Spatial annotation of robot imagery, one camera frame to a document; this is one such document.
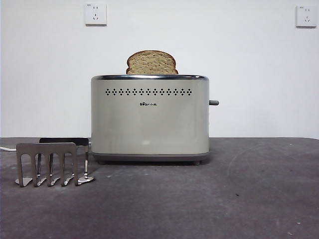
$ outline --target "cream toaster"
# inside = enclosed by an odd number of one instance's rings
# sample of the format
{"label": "cream toaster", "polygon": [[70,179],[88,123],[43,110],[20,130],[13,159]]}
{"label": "cream toaster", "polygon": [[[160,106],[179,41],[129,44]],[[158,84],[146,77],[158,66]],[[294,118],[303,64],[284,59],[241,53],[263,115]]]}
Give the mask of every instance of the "cream toaster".
{"label": "cream toaster", "polygon": [[194,161],[209,153],[209,80],[197,75],[104,75],[91,80],[98,161]]}

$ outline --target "power cord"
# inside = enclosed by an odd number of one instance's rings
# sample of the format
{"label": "power cord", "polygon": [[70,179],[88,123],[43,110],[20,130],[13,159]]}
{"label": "power cord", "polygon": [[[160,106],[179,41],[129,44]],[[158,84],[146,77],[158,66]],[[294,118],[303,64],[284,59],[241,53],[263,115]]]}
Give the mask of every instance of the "power cord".
{"label": "power cord", "polygon": [[15,148],[6,148],[6,147],[0,146],[0,149],[3,151],[8,151],[8,152],[16,152]]}

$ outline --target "toaster base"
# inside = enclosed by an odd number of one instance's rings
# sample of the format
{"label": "toaster base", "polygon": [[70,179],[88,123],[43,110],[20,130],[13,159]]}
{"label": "toaster base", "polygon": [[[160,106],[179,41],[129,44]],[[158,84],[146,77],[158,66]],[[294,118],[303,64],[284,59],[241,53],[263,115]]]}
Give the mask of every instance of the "toaster base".
{"label": "toaster base", "polygon": [[198,154],[117,154],[117,153],[94,153],[94,158],[99,161],[144,161],[144,162],[199,162],[208,158],[209,152]]}

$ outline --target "bread crust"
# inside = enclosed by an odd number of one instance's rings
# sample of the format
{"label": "bread crust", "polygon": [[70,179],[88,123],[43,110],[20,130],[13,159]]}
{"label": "bread crust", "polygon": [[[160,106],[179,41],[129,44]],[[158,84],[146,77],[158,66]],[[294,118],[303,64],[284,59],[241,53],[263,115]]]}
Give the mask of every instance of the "bread crust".
{"label": "bread crust", "polygon": [[130,67],[130,61],[131,61],[131,59],[132,59],[134,56],[137,56],[137,55],[139,55],[139,54],[143,54],[143,53],[146,53],[146,52],[150,52],[150,54],[153,53],[153,52],[160,52],[160,53],[163,53],[164,55],[166,55],[167,57],[169,57],[169,58],[173,61],[175,74],[178,74],[178,71],[176,70],[176,61],[175,61],[174,57],[172,57],[172,55],[170,55],[170,54],[168,54],[168,53],[166,53],[166,52],[164,52],[164,51],[158,51],[158,50],[139,51],[139,52],[136,52],[136,53],[134,53],[133,55],[131,55],[131,56],[128,58],[128,60],[127,60],[127,66],[128,66],[128,68],[126,69],[126,74],[128,74],[129,71],[132,70],[132,68]]}

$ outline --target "electrical socket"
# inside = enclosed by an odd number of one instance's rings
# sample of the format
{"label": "electrical socket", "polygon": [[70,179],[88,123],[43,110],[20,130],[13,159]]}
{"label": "electrical socket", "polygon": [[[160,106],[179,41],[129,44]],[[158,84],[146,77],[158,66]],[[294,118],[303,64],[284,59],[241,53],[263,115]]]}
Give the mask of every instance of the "electrical socket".
{"label": "electrical socket", "polygon": [[296,27],[316,27],[317,6],[296,6]]}
{"label": "electrical socket", "polygon": [[86,25],[106,25],[106,4],[88,2],[84,6]]}

